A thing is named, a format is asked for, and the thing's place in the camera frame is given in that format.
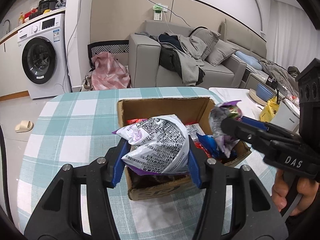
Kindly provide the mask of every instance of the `slipper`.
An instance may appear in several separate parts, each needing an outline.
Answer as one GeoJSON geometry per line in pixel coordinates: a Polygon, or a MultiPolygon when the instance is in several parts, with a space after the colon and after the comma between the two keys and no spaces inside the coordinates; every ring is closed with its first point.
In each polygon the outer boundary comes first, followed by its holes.
{"type": "Polygon", "coordinates": [[[32,128],[33,128],[33,122],[23,120],[16,125],[14,130],[16,132],[29,132],[32,128]]]}

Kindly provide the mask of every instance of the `metal screw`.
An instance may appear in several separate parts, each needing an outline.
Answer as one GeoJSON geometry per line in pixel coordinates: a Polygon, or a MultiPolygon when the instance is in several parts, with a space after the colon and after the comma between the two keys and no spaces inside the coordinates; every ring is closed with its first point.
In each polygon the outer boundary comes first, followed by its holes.
{"type": "Polygon", "coordinates": [[[70,164],[65,164],[65,165],[62,166],[62,169],[63,169],[64,171],[68,171],[68,170],[70,170],[70,168],[71,168],[71,165],[70,165],[70,164]]]}
{"type": "Polygon", "coordinates": [[[106,158],[105,157],[100,157],[100,158],[97,159],[97,163],[99,163],[99,164],[103,164],[105,162],[106,162],[106,158]]]}
{"type": "Polygon", "coordinates": [[[207,159],[207,163],[209,163],[209,164],[216,164],[217,161],[216,161],[214,158],[210,158],[210,159],[207,159]]]}
{"type": "Polygon", "coordinates": [[[250,168],[249,165],[243,165],[243,166],[242,166],[242,169],[243,169],[244,171],[250,171],[250,170],[251,170],[251,168],[250,168]]]}

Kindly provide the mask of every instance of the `yellow plastic bag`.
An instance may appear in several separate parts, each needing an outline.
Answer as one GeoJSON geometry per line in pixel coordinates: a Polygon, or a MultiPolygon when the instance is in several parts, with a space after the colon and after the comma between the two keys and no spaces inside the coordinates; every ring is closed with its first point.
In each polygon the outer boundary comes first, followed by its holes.
{"type": "Polygon", "coordinates": [[[276,115],[279,110],[279,105],[277,104],[277,97],[273,97],[268,100],[267,105],[264,107],[260,113],[261,122],[270,122],[272,118],[276,115]]]}

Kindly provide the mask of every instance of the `black and white patterned fabric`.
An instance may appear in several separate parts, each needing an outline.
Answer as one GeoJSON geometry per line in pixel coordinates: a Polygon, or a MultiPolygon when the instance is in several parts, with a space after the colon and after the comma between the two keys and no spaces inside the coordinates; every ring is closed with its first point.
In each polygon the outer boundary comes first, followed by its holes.
{"type": "Polygon", "coordinates": [[[129,53],[129,41],[99,41],[88,45],[88,56],[92,67],[94,64],[91,58],[98,55],[100,52],[107,51],[109,53],[129,53]]]}

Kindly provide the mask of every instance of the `checkered tablecloth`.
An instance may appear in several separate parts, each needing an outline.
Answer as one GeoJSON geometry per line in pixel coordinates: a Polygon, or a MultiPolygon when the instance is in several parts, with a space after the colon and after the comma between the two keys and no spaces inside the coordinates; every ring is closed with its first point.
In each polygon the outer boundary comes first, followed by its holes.
{"type": "MultiPolygon", "coordinates": [[[[74,167],[89,164],[104,156],[119,142],[111,134],[118,129],[116,104],[121,99],[210,97],[222,102],[203,88],[171,87],[89,91],[57,96],[42,110],[30,135],[18,182],[20,231],[58,170],[65,163],[74,167]]],[[[276,173],[256,151],[239,166],[249,164],[269,192],[276,173]]],[[[131,201],[125,176],[115,189],[108,189],[111,209],[121,240],[191,239],[196,228],[204,191],[196,188],[183,193],[131,201]]],[[[231,188],[227,189],[223,233],[230,228],[231,188]]],[[[90,233],[86,189],[81,188],[83,228],[90,233]]]]}

